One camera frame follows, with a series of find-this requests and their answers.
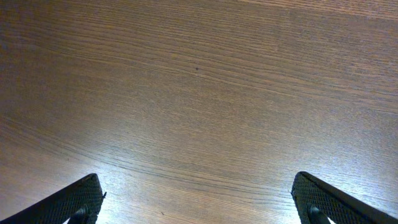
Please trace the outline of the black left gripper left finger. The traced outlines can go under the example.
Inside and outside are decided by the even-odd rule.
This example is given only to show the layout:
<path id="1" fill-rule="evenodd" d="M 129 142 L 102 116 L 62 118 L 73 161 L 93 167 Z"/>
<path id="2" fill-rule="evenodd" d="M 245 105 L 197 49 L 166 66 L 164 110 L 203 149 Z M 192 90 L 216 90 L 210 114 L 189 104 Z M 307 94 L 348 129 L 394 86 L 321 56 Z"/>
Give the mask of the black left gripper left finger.
<path id="1" fill-rule="evenodd" d="M 1 223 L 95 224 L 104 195 L 97 174 L 88 174 Z"/>

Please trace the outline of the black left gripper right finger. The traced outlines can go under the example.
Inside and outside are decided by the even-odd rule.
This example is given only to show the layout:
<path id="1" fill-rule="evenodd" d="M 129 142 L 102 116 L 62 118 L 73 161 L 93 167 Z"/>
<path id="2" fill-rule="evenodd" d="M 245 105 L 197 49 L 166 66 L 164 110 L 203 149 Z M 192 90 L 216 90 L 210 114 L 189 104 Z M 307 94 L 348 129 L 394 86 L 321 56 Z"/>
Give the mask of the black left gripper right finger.
<path id="1" fill-rule="evenodd" d="M 397 219 L 344 193 L 308 172 L 296 174 L 292 198 L 304 224 L 397 224 Z"/>

